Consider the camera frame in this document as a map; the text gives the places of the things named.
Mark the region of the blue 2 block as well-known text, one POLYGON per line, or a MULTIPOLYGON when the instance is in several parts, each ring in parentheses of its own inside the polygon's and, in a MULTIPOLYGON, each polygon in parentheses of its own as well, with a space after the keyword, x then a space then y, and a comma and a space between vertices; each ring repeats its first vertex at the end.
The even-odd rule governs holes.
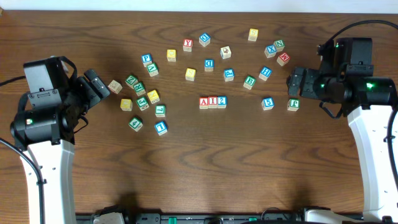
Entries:
POLYGON ((228 105, 226 96, 218 96, 217 97, 217 108, 226 108, 228 105))

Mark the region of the red I block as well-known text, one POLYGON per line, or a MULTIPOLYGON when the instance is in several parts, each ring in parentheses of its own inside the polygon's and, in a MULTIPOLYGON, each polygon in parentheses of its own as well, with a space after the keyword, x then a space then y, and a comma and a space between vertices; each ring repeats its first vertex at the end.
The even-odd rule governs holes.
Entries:
POLYGON ((218 107, 218 97, 217 96, 209 96, 208 97, 208 108, 214 109, 218 107))

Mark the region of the red A block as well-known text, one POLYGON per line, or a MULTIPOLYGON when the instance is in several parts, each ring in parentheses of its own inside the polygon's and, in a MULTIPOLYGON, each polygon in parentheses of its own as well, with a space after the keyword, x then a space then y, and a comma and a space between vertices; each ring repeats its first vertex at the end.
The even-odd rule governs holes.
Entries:
POLYGON ((208 103, 208 97, 200 97, 199 98, 199 108, 201 110, 208 109, 209 103, 208 103))

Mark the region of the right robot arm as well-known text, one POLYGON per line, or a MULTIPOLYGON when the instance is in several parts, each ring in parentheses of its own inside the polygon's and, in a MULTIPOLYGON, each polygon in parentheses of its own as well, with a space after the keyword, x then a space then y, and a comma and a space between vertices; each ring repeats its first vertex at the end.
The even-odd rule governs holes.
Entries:
POLYGON ((358 149, 363 220, 397 222, 397 92, 390 78, 372 72, 322 72, 297 67, 287 78, 290 96, 339 104, 358 149))

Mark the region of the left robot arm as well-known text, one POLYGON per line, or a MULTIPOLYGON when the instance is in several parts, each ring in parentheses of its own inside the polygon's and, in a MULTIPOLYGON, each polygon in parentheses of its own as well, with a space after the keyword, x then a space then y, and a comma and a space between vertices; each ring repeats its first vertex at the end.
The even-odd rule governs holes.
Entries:
POLYGON ((76 223, 72 186, 75 133, 88 110, 108 97, 93 70, 61 93, 24 93, 10 131, 27 180, 31 223, 76 223))

